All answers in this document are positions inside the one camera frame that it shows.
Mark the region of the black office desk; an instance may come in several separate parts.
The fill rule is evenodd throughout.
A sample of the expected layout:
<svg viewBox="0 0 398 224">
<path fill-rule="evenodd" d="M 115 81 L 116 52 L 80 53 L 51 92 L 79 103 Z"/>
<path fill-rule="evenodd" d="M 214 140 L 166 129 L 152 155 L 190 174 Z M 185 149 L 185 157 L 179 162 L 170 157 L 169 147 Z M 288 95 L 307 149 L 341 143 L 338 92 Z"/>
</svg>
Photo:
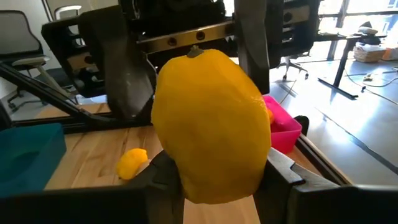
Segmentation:
<svg viewBox="0 0 398 224">
<path fill-rule="evenodd" d="M 341 34 L 318 34 L 315 38 L 316 42 L 339 41 L 339 40 L 346 41 L 346 45 L 343 50 L 343 54 L 340 59 L 340 64 L 337 69 L 334 81 L 329 82 L 327 79 L 324 79 L 324 78 L 318 78 L 318 81 L 320 83 L 322 83 L 323 85 L 331 88 L 332 90 L 336 90 L 338 93 L 342 94 L 343 96 L 345 96 L 351 100 L 357 99 L 358 95 L 351 94 L 347 91 L 344 91 L 342 88 L 340 88 L 340 82 L 341 82 L 341 79 L 343 78 L 343 73 L 345 71 L 345 66 L 346 66 L 346 63 L 348 60 L 349 52 L 354 49 L 354 46 L 356 45 L 358 40 L 368 39 L 371 37 L 380 39 L 380 38 L 386 37 L 386 35 L 383 35 L 383 34 L 379 34 L 379 35 L 377 35 L 377 34 L 360 34 L 360 33 L 348 35 L 348 36 L 341 35 Z"/>
</svg>

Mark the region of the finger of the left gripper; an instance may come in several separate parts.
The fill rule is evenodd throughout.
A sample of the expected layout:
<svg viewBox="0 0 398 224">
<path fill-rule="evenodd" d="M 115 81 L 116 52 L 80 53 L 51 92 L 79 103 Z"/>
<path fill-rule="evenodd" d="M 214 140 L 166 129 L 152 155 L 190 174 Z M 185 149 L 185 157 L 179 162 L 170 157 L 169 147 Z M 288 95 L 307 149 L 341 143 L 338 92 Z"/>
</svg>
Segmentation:
<svg viewBox="0 0 398 224">
<path fill-rule="evenodd" d="M 121 7 L 84 12 L 79 32 L 104 76 L 110 110 L 120 118 L 139 115 L 154 94 L 156 71 L 139 50 Z"/>
<path fill-rule="evenodd" d="M 266 0 L 234 0 L 239 66 L 263 95 L 268 94 L 270 88 L 266 11 Z"/>
</svg>

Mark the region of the pink plastic basket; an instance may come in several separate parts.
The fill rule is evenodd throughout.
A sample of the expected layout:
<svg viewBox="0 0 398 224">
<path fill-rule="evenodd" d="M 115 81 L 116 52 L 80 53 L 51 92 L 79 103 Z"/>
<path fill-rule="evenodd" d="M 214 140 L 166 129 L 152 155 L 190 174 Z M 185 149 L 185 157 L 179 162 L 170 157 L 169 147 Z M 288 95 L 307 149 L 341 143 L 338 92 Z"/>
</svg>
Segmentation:
<svg viewBox="0 0 398 224">
<path fill-rule="evenodd" d="M 283 154 L 289 154 L 301 135 L 302 127 L 273 97 L 264 95 L 263 99 L 275 118 L 271 124 L 272 147 Z"/>
</svg>

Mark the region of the grey mesh office chair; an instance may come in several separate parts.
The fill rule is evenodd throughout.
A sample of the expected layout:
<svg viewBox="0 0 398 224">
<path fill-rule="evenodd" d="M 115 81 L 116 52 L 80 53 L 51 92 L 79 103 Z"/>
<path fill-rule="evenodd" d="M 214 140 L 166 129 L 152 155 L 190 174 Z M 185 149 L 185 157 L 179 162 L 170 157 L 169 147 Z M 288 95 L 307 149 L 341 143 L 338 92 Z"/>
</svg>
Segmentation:
<svg viewBox="0 0 398 224">
<path fill-rule="evenodd" d="M 10 109 L 20 108 L 12 101 L 30 87 L 41 88 L 74 105 L 78 103 L 64 69 L 44 68 L 49 60 L 31 31 L 27 16 L 22 11 L 0 10 L 0 77 L 17 86 L 17 94 L 7 101 Z"/>
</svg>

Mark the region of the teal plastic basket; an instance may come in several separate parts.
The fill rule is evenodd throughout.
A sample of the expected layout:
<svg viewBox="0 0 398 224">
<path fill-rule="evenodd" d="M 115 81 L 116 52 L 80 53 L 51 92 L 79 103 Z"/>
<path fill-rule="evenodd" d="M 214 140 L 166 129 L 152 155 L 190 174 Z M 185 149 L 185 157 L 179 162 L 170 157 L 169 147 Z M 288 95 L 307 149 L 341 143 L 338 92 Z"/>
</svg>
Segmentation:
<svg viewBox="0 0 398 224">
<path fill-rule="evenodd" d="M 42 191 L 66 150 L 59 123 L 0 131 L 0 198 Z"/>
</svg>

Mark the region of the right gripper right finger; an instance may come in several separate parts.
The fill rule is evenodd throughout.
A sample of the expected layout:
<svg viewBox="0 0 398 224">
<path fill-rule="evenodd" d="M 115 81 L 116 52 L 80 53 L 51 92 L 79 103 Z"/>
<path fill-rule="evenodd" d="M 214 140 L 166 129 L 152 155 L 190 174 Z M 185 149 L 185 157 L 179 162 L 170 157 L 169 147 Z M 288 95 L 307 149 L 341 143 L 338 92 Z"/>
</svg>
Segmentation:
<svg viewBox="0 0 398 224">
<path fill-rule="evenodd" d="M 398 187 L 338 185 L 275 149 L 253 198 L 261 224 L 398 224 Z"/>
</svg>

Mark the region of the wicker basket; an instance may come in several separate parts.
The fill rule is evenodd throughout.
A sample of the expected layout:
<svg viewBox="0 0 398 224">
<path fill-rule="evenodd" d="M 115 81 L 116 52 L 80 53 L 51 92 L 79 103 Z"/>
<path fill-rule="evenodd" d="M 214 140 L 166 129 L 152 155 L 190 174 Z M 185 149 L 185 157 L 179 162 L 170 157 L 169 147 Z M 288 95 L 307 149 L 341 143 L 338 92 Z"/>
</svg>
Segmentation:
<svg viewBox="0 0 398 224">
<path fill-rule="evenodd" d="M 362 63 L 376 63 L 382 59 L 385 49 L 379 46 L 366 48 L 365 46 L 354 47 L 354 59 Z"/>
</svg>

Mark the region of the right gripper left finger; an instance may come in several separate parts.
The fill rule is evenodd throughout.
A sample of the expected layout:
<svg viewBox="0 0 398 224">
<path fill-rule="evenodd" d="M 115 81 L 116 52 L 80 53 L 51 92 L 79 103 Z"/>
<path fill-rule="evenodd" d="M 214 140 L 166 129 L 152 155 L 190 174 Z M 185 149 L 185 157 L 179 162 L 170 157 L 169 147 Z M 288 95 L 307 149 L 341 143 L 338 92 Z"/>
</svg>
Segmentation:
<svg viewBox="0 0 398 224">
<path fill-rule="evenodd" d="M 180 176 L 165 152 L 123 185 L 0 198 L 0 224 L 182 224 L 183 212 Z"/>
</svg>

